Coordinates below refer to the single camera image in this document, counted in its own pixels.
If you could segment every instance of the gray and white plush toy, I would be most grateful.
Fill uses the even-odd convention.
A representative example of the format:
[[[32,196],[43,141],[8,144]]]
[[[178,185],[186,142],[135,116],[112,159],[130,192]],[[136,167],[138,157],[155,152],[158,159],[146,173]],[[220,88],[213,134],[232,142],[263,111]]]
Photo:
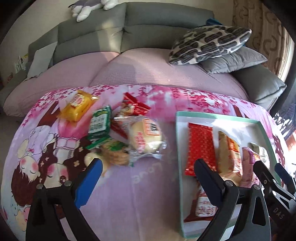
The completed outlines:
[[[70,5],[73,17],[76,21],[81,22],[86,19],[92,10],[103,8],[109,10],[118,4],[118,0],[79,0]]]

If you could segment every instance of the green-rimmed tray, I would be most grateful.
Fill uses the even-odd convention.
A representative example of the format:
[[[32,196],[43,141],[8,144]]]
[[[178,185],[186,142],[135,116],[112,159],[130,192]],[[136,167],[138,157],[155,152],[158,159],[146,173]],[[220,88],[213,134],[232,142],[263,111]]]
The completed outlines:
[[[218,131],[223,131],[240,145],[241,155],[241,148],[244,146],[249,147],[250,142],[263,146],[268,152],[271,173],[274,175],[278,183],[280,183],[280,178],[274,171],[276,158],[268,136],[260,121],[219,114],[186,111],[177,112],[176,132],[180,181],[181,228],[183,237],[195,238],[200,236],[210,221],[193,221],[184,223],[184,219],[190,214],[191,204],[194,199],[194,191],[196,190],[195,178],[184,174],[188,156],[188,123],[213,127],[213,140],[216,156],[219,147]],[[229,223],[229,227],[235,224],[239,211],[240,205],[237,205]]]

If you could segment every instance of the metal bolt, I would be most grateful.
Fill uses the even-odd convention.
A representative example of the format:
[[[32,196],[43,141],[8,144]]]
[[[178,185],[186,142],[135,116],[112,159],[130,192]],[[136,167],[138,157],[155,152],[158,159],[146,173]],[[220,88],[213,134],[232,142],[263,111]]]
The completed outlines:
[[[37,189],[42,189],[42,188],[43,188],[42,183],[37,184],[36,188],[37,188]]]
[[[227,180],[225,183],[226,183],[226,185],[229,186],[229,187],[232,187],[232,186],[233,186],[233,182],[230,181],[230,180]]]
[[[256,189],[256,190],[260,190],[260,187],[257,185],[257,184],[254,184],[254,189]]]
[[[70,187],[71,184],[72,184],[72,182],[71,182],[70,180],[65,181],[65,183],[64,183],[64,185],[65,185],[66,187]]]

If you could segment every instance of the curtain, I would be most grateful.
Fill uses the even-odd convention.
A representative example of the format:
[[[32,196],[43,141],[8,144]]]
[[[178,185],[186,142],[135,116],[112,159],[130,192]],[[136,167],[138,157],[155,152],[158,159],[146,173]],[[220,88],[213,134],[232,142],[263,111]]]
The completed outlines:
[[[263,54],[264,65],[281,78],[291,38],[275,14],[259,0],[234,0],[232,24],[252,30],[246,46]]]

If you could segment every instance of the black and white throw pillow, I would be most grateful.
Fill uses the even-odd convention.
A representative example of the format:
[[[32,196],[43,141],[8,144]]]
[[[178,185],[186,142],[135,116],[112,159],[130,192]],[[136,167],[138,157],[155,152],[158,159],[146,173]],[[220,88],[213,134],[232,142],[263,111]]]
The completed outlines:
[[[251,29],[221,25],[195,28],[174,44],[169,63],[197,64],[233,53],[248,41],[251,33]]]

